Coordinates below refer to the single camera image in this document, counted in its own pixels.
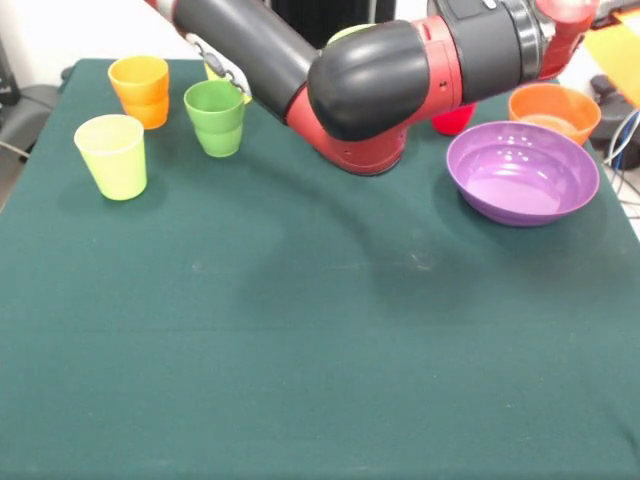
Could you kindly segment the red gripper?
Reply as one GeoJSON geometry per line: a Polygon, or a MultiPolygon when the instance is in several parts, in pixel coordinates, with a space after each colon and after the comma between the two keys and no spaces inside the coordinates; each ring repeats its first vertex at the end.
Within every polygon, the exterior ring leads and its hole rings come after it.
{"type": "Polygon", "coordinates": [[[564,70],[591,24],[593,31],[621,24],[617,13],[596,16],[598,1],[538,0],[535,6],[554,26],[543,54],[540,80],[552,79],[564,70]]]}

